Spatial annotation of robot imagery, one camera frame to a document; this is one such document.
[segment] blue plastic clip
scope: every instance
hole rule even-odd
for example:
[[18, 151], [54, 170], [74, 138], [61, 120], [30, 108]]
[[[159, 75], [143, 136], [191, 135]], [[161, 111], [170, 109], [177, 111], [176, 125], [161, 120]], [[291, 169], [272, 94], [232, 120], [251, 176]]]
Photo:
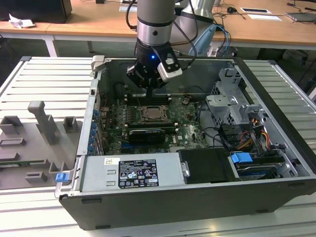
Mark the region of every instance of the blue plastic clip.
[[247, 152], [238, 152], [232, 155], [234, 163], [252, 162], [251, 155]]
[[69, 182], [69, 174], [68, 173], [59, 173], [56, 175], [55, 179], [56, 183], [59, 182]]

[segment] power supply label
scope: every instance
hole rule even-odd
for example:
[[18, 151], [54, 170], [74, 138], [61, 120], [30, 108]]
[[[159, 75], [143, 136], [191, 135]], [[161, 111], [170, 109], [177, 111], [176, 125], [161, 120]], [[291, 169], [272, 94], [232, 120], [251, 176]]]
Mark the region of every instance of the power supply label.
[[156, 160], [120, 161], [118, 163], [118, 186], [121, 189], [159, 186]]

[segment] white label sticker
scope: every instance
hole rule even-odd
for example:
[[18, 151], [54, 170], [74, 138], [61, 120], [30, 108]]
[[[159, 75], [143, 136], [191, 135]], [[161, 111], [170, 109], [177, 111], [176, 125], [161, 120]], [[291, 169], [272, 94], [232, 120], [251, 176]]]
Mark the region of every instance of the white label sticker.
[[148, 182], [149, 183], [158, 182], [158, 179], [149, 179]]
[[119, 164], [120, 158], [105, 158], [104, 165]]

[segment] paper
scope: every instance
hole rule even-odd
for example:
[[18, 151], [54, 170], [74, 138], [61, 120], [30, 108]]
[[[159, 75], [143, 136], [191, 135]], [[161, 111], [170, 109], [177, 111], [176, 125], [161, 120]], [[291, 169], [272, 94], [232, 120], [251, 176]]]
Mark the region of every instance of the paper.
[[35, 26], [35, 24], [31, 20], [21, 20], [18, 18], [15, 18], [9, 14], [10, 20], [9, 23], [11, 23], [12, 26], [22, 29], [23, 27], [31, 27]]
[[[119, 7], [119, 11], [127, 11], [127, 6], [120, 6]], [[136, 6], [132, 6], [129, 10], [129, 12], [137, 12], [137, 7]]]
[[282, 21], [277, 16], [266, 16], [266, 15], [255, 15], [255, 14], [248, 14], [248, 16], [253, 20], [268, 20], [268, 21]]

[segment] desk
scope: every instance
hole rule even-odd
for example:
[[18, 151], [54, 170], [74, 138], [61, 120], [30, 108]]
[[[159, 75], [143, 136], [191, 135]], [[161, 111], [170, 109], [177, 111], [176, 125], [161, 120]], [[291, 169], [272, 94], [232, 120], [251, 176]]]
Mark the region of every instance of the desk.
[[[286, 0], [226, 0], [225, 3], [234, 4], [240, 13], [240, 7], [266, 8], [277, 15], [297, 11], [286, 5]], [[311, 2], [297, 1], [296, 5], [302, 10], [315, 8]], [[0, 34], [7, 38], [45, 40], [49, 55], [54, 57], [58, 56], [55, 40], [136, 42], [136, 33], [127, 27], [125, 12], [119, 12], [119, 6], [116, 2], [96, 4], [93, 0], [72, 0], [73, 11], [66, 24], [36, 23], [36, 28], [19, 30], [8, 22], [0, 22]], [[221, 8], [215, 7], [213, 12], [216, 11]], [[244, 16], [247, 20], [240, 15], [228, 15], [224, 19], [232, 35], [231, 46], [316, 50], [314, 24], [292, 23], [287, 16], [280, 16], [282, 21], [252, 20]], [[130, 13], [130, 21], [136, 23], [136, 13]], [[216, 32], [212, 45], [219, 46], [223, 39], [223, 33]]]
[[[240, 7], [262, 8], [269, 10], [271, 15], [284, 15], [286, 12], [298, 12], [297, 9], [287, 6], [286, 0], [227, 0], [226, 4], [233, 4], [239, 13]], [[303, 12], [305, 7], [315, 8], [311, 2], [296, 1], [296, 6]], [[227, 6], [214, 7], [213, 12], [227, 13]], [[283, 48], [316, 50], [316, 25], [313, 23], [293, 23], [287, 16], [278, 16], [282, 21], [252, 20], [249, 16], [227, 15], [224, 19], [226, 30], [232, 35], [231, 46]], [[221, 24], [218, 16], [215, 20]], [[218, 32], [213, 41], [218, 41], [222, 33]]]

